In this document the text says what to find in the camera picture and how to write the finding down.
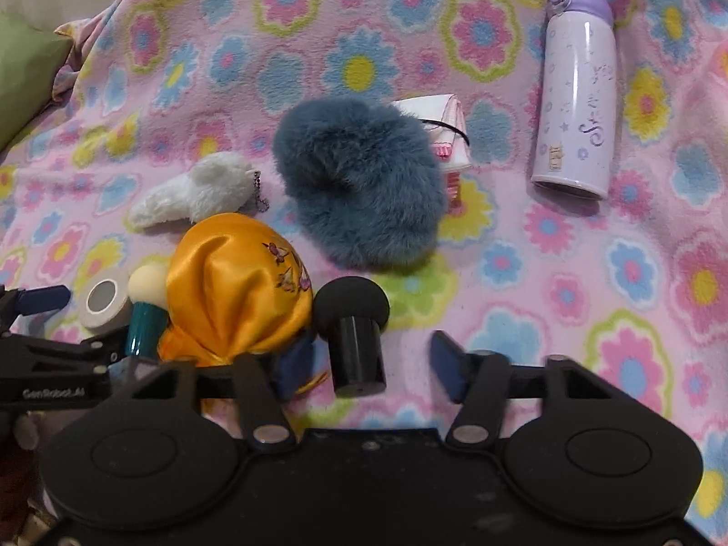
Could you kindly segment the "grey tape roll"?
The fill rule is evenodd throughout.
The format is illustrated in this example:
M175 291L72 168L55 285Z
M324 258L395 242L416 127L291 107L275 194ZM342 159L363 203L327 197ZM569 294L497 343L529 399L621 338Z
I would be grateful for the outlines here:
M105 334L130 323L129 278L126 270L111 268L88 281L78 298L78 319L85 329Z

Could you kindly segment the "black sponge stamp brush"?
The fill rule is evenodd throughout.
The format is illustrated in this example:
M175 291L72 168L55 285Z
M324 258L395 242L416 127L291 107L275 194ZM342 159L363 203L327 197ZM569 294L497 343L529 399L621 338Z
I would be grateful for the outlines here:
M362 398L383 393L386 376L381 333L390 317L384 290L369 278L327 282L312 304L313 328L328 345L334 393Z

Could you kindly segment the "orange satin drawstring pouch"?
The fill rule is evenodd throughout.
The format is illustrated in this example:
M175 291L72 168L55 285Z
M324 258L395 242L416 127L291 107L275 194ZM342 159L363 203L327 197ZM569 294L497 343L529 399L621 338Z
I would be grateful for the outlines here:
M311 280L293 244L240 213L215 214L182 236L165 292L164 361L206 367L242 354L289 356L311 332Z

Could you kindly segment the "white plush toy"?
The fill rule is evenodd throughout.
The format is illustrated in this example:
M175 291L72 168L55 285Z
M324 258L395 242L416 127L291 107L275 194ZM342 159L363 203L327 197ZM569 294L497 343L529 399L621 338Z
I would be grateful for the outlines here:
M137 229L187 221L195 224L226 212L265 212L262 176L241 155L217 152L206 155L187 172L149 189L128 212Z

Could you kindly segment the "cream teal sponge stamp brush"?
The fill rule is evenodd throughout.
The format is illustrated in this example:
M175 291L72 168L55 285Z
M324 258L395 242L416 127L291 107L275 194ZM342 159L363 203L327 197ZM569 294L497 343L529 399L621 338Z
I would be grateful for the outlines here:
M131 273L128 297L132 304L125 354L149 360L158 358L158 344L169 322L168 269L147 264Z

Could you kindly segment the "blue fluffy fur pouch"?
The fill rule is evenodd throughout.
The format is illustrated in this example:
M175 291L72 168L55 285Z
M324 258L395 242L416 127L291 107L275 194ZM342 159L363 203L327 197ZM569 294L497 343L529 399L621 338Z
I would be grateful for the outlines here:
M447 190L417 118L355 97L303 101L281 118L273 157L301 228L334 264L409 269L435 250Z

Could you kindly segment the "pink floral fleece blanket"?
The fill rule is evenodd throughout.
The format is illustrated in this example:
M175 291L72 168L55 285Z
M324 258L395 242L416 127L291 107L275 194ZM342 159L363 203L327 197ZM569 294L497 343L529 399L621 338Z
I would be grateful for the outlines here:
M721 545L727 0L1 28L1 538Z

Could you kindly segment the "green pillow with lettering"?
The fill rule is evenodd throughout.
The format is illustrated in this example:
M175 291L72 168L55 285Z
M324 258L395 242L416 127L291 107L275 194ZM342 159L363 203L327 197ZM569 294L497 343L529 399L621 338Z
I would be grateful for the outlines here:
M1 149L51 101L71 39L1 14Z

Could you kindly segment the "pink white house pouch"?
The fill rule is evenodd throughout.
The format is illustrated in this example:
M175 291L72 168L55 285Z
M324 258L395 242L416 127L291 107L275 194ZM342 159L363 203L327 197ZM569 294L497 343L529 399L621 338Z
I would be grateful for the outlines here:
M456 212L461 207L461 174L471 168L470 139L461 102L454 94L439 94L396 100L392 105L425 127L445 182L448 212Z

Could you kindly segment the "lilac thermos bottle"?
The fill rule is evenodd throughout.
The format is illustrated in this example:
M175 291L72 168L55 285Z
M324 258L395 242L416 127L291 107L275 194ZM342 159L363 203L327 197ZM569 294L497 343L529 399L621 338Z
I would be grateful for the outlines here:
M546 0L531 181L603 200L616 148L617 45L607 0Z

